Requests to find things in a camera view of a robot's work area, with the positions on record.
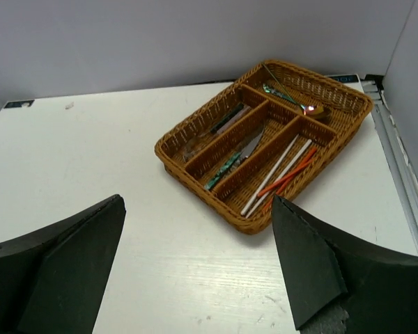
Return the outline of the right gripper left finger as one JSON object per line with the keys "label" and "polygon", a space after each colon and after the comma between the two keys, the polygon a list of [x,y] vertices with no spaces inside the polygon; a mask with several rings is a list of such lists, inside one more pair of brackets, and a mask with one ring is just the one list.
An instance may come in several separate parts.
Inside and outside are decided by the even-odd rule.
{"label": "right gripper left finger", "polygon": [[125,221],[116,194],[0,243],[0,333],[92,333]]}

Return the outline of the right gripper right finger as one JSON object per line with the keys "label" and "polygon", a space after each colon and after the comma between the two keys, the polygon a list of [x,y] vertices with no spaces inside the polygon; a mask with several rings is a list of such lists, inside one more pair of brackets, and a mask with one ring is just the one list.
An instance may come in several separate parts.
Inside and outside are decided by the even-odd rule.
{"label": "right gripper right finger", "polygon": [[418,256],[360,239],[275,197],[272,229],[301,333],[418,333]]}

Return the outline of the orange chopstick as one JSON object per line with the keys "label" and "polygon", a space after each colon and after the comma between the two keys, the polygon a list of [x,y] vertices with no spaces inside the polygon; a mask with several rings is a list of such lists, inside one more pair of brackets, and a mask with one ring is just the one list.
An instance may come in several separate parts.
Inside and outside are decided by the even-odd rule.
{"label": "orange chopstick", "polygon": [[307,167],[312,162],[312,156],[315,155],[316,151],[317,151],[316,148],[312,148],[295,168],[293,168],[290,172],[286,173],[283,177],[279,178],[270,186],[265,187],[264,190],[259,192],[258,193],[259,198],[264,196],[267,192],[277,188],[278,186],[281,186],[283,183],[289,180],[292,176],[296,175],[303,168]]}
{"label": "orange chopstick", "polygon": [[313,161],[312,156],[315,155],[316,151],[317,148],[311,148],[310,151],[301,160],[301,162],[291,172],[287,173],[285,176],[283,176],[281,179],[278,179],[270,186],[265,187],[264,190],[258,193],[259,196],[264,198],[265,194],[269,191],[274,191],[275,195],[282,194],[283,190],[288,186],[293,178]]}

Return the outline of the white chopstick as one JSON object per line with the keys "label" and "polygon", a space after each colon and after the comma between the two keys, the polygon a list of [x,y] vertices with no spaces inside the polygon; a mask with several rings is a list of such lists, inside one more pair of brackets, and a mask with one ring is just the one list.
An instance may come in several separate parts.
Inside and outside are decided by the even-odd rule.
{"label": "white chopstick", "polygon": [[296,142],[297,138],[298,138],[298,134],[293,138],[293,140],[286,146],[286,149],[281,153],[279,159],[276,161],[276,163],[274,164],[274,166],[271,168],[271,170],[269,171],[269,173],[266,175],[266,177],[263,179],[263,181],[261,182],[261,184],[258,186],[258,188],[255,190],[255,192],[253,192],[251,198],[248,200],[247,204],[242,208],[242,211],[240,212],[240,214],[242,216],[244,216],[248,209],[251,207],[251,205],[254,203],[255,199],[258,197],[258,193],[260,191],[263,190],[263,188],[265,187],[265,185],[269,182],[270,178],[272,177],[272,175],[274,174],[274,172],[278,169],[280,163],[284,160],[284,158],[286,157],[286,155],[289,153],[290,149],[292,148],[292,146],[294,145],[294,143]]}
{"label": "white chopstick", "polygon": [[[284,166],[284,168],[281,170],[280,174],[275,176],[274,174],[270,178],[269,182],[265,185],[265,187],[270,186],[272,183],[277,181],[279,178],[283,177],[286,173],[290,171],[290,169],[295,165],[296,162],[300,160],[302,155],[305,153],[305,151],[309,148],[311,145],[312,140],[307,139],[303,146],[293,155],[292,159]],[[270,191],[265,194],[264,198],[259,198],[259,196],[255,199],[254,203],[251,205],[251,207],[248,209],[247,213],[244,215],[245,218],[249,218],[255,210],[261,205],[261,203],[267,198],[267,196],[270,194]]]}

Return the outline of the brown handled knife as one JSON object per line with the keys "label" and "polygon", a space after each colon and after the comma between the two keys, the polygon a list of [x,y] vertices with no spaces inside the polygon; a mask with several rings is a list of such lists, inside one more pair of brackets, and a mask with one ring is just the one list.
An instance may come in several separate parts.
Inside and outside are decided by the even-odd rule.
{"label": "brown handled knife", "polygon": [[242,162],[251,156],[256,146],[259,144],[261,137],[264,132],[264,127],[259,127],[253,134],[241,142],[240,147],[236,150],[233,155],[233,161],[228,163],[228,171],[236,169]]}

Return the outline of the green handled fork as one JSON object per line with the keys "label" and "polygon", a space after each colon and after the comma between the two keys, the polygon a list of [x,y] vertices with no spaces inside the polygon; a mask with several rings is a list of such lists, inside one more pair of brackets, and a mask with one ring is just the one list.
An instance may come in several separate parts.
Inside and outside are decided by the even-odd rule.
{"label": "green handled fork", "polygon": [[201,148],[194,149],[194,146],[203,138],[208,135],[211,135],[212,138],[220,136],[225,132],[233,123],[239,120],[243,115],[251,109],[250,106],[240,103],[229,111],[217,124],[211,127],[208,131],[195,136],[190,139],[183,152],[183,161],[188,162]]}

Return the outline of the ornate iridescent spoon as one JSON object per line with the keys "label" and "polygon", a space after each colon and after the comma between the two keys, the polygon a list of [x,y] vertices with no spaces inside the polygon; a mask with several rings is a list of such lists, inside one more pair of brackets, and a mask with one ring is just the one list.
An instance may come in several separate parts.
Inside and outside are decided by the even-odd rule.
{"label": "ornate iridescent spoon", "polygon": [[263,90],[264,90],[266,93],[268,93],[268,94],[271,94],[271,95],[277,96],[277,97],[279,97],[279,98],[281,98],[281,99],[283,99],[283,100],[286,100],[286,101],[289,101],[289,102],[291,102],[291,103],[293,103],[293,104],[298,105],[298,103],[297,103],[294,99],[292,99],[290,96],[288,96],[288,95],[286,95],[286,94],[282,93],[281,91],[279,91],[279,90],[277,90],[277,89],[275,89],[275,88],[273,88],[273,87],[271,87],[271,86],[267,85],[266,83],[264,83],[264,84],[262,85],[262,88],[263,88]]}

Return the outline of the green handled knife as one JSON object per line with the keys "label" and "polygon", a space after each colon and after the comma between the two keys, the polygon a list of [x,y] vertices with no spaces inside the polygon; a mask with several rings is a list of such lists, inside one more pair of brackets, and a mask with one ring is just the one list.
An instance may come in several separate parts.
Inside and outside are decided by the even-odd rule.
{"label": "green handled knife", "polygon": [[241,155],[242,153],[239,151],[233,154],[228,160],[226,160],[215,173],[215,175],[209,181],[207,181],[207,183],[204,185],[204,189],[206,191],[211,191],[217,185],[217,183],[239,163]]}

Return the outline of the plain iridescent spoon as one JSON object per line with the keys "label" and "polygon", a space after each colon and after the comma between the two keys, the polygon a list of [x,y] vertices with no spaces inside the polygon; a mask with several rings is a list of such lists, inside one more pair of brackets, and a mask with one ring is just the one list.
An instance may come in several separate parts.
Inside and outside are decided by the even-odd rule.
{"label": "plain iridescent spoon", "polygon": [[268,66],[265,63],[262,63],[263,68],[266,70],[266,72],[278,83],[281,90],[277,90],[276,88],[271,87],[270,85],[264,83],[263,84],[263,90],[271,95],[274,95],[276,97],[279,97],[283,100],[286,100],[287,102],[290,102],[296,107],[301,110],[302,114],[305,116],[308,116],[310,118],[316,119],[316,120],[323,120],[327,119],[331,115],[331,110],[325,106],[322,105],[306,105],[306,104],[300,104],[296,100],[294,100],[288,93],[288,91],[285,89],[284,85],[276,78],[276,76],[271,72],[271,70],[268,68]]}

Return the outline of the pink handled fork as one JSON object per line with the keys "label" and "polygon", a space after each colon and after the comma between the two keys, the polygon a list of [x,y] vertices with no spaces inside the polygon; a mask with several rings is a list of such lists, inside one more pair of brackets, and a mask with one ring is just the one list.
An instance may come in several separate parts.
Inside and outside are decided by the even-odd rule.
{"label": "pink handled fork", "polygon": [[212,134],[219,136],[224,133],[231,125],[237,122],[244,114],[248,113],[250,106],[239,104],[234,109],[229,111],[218,123],[212,126],[208,131],[200,134],[197,138],[203,138],[206,135]]}

